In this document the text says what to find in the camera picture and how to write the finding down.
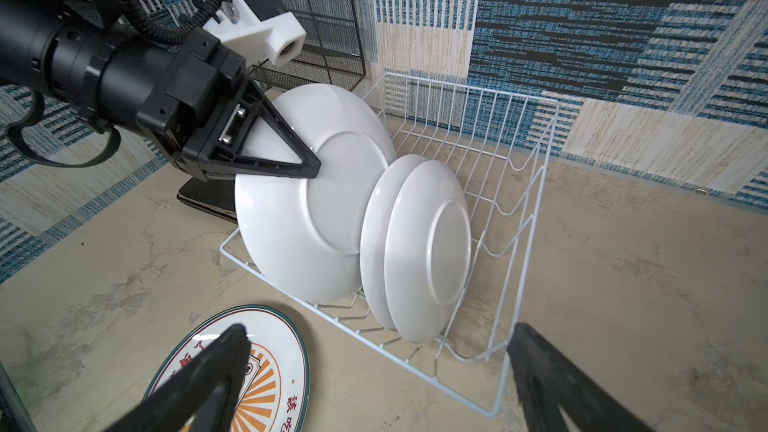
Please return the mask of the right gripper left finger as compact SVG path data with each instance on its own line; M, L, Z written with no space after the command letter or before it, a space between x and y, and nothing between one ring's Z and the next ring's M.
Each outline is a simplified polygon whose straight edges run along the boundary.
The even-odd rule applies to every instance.
M234 324L110 431L227 431L234 418L251 344Z

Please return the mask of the white round plate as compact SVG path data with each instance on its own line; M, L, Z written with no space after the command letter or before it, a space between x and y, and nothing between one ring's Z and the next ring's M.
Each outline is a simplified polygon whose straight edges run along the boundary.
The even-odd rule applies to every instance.
M250 352L230 429L301 430L310 394L307 348L293 322L265 305L233 307L197 326L165 359L145 395L151 396L234 324L245 327Z
M387 304L405 340L426 343L444 331L470 263L471 227L463 187L447 165L427 160L403 183L385 242Z
M395 330L385 290L386 235L396 198L408 176L426 161L421 155L397 158L378 179L363 218L360 239L360 274L371 312L386 329Z
M331 302L361 286L363 217L395 149L382 120L341 87L299 86L274 106L321 167L312 179L237 175L240 233L274 286L304 301Z

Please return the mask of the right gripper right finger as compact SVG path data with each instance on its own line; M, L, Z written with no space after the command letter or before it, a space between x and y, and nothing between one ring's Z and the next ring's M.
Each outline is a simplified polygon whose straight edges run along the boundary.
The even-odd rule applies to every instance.
M518 399L530 431L648 431L627 410L540 335L518 323L507 345Z

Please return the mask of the black mesh shelf unit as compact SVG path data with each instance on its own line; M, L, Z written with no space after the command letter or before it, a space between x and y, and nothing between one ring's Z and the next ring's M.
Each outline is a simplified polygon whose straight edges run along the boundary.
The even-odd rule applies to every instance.
M265 88L328 83L347 90L366 76L355 0L282 0L306 31L302 52L285 66L264 60L249 76Z

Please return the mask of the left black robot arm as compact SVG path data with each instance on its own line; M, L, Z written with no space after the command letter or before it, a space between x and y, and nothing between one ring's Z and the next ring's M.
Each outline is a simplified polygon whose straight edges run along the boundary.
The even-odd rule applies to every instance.
M6 135L44 164L23 132L53 97L107 135L95 164L130 131L200 180L311 179L320 159L247 75L262 62L291 61L305 38L281 0L198 0L174 29L155 23L139 0L1 0L1 81L32 93Z

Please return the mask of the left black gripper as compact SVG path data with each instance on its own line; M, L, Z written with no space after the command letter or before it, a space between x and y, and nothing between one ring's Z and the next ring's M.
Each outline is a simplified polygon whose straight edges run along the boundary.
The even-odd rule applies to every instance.
M312 179L315 117L308 86L269 99L247 82L245 59L197 28L136 115L140 131L176 168L199 180L238 174Z

